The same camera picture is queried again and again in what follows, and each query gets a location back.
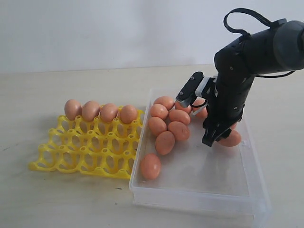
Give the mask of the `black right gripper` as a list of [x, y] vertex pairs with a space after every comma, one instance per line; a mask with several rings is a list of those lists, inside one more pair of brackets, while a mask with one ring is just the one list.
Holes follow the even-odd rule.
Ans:
[[245, 100], [253, 84], [251, 75], [218, 75], [208, 97], [208, 117], [203, 126], [202, 143], [212, 147], [230, 136], [234, 123], [243, 115]]

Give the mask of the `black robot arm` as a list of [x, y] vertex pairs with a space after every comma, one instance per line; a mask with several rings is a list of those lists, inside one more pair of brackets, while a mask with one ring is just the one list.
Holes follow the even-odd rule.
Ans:
[[230, 127], [241, 120], [255, 77], [303, 69], [304, 24], [278, 20], [274, 28], [239, 37], [222, 48], [214, 63], [218, 76], [206, 94], [208, 117], [203, 123], [202, 143], [207, 146], [228, 137]]

